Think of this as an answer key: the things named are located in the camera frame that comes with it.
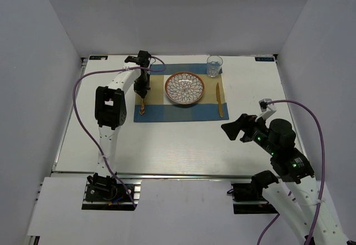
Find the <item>patterned ceramic plate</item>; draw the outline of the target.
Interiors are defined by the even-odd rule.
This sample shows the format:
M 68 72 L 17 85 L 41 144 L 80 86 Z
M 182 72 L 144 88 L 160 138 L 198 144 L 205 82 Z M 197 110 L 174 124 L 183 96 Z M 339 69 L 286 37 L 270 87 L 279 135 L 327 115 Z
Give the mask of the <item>patterned ceramic plate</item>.
M 190 105 L 198 102 L 205 91 L 201 77 L 191 72 L 175 73 L 165 82 L 166 96 L 174 103 Z

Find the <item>blue and tan placemat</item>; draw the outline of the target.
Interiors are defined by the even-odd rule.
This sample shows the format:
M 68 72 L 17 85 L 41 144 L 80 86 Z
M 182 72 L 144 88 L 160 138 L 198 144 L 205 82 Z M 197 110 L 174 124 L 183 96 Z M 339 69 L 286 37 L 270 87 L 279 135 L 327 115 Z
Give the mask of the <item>blue and tan placemat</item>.
M 190 105 L 179 105 L 172 102 L 165 93 L 165 82 L 169 76 L 178 72 L 197 74 L 205 84 L 202 98 Z M 219 121 L 229 120 L 228 105 L 225 100 L 223 72 L 217 77 L 207 75 L 205 63 L 167 64 L 164 72 L 154 72 L 150 77 L 151 90 L 145 97 L 145 113 L 140 115 L 141 98 L 136 96 L 133 121 L 136 123 L 167 123 L 189 121 Z M 224 117 L 218 112 L 216 100 L 216 84 L 219 83 Z

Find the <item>clear drinking glass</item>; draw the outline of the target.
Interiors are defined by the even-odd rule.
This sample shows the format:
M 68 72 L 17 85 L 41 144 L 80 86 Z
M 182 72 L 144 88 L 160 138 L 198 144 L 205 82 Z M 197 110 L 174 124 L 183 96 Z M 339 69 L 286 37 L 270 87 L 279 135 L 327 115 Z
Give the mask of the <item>clear drinking glass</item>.
M 210 77 L 216 77 L 219 75 L 221 67 L 223 65 L 223 59 L 220 56 L 209 56 L 207 58 L 207 75 Z

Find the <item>gold fork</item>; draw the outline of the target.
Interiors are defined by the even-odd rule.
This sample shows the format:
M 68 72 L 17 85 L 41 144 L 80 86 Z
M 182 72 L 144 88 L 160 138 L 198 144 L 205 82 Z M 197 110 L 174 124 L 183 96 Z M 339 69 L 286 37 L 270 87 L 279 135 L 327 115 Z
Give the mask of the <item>gold fork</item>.
M 143 115 L 145 113 L 145 99 L 141 99 L 141 106 L 140 106 L 140 115 Z

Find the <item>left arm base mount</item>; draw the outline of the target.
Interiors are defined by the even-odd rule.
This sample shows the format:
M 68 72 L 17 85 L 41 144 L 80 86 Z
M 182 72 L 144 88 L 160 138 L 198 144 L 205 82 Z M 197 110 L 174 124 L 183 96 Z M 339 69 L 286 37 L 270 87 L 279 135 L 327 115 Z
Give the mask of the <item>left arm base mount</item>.
M 87 177 L 82 210 L 134 211 L 140 197 L 140 185 L 125 184 L 97 173 Z

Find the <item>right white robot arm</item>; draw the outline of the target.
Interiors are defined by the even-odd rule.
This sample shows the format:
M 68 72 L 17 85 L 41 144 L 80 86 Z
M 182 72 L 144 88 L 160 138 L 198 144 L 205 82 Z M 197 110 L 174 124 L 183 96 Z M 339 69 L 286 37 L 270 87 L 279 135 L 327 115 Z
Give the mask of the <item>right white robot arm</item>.
M 266 199 L 294 232 L 300 244 L 354 244 L 334 219 L 326 202 L 318 198 L 321 184 L 309 160 L 295 147 L 290 122 L 274 119 L 269 125 L 256 115 L 242 114 L 222 124 L 230 140 L 243 133 L 241 142 L 255 142 L 270 156 L 273 171 L 252 176 L 251 192 Z

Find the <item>gold knife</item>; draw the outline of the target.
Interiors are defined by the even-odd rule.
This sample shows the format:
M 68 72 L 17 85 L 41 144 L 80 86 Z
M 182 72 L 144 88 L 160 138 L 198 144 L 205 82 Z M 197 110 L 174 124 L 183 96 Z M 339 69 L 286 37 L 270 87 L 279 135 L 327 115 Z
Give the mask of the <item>gold knife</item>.
M 223 111 L 223 106 L 222 106 L 222 102 L 221 102 L 221 95 L 220 95 L 220 86 L 219 83 L 216 84 L 216 100 L 217 100 L 217 104 L 218 104 L 218 112 L 219 112 L 219 116 L 221 118 L 224 117 L 224 111 Z

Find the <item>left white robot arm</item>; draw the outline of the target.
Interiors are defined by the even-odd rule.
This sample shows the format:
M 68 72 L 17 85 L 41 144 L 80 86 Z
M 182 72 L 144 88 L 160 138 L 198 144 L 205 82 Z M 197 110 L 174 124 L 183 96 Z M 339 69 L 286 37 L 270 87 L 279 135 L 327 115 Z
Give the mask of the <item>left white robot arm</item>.
M 96 173 L 101 177 L 114 173 L 118 133 L 127 116 L 125 96 L 130 87 L 144 99 L 150 90 L 151 55 L 140 51 L 128 56 L 123 71 L 107 85 L 99 86 L 95 94 L 95 119 L 98 123 L 100 152 Z

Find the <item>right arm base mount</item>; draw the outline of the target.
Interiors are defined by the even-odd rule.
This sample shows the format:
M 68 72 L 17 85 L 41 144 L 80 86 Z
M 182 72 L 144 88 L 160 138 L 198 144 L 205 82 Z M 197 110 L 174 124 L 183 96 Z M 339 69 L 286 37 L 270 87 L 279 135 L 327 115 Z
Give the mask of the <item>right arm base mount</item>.
M 277 214 L 275 208 L 249 183 L 232 184 L 227 195 L 233 199 L 234 214 Z

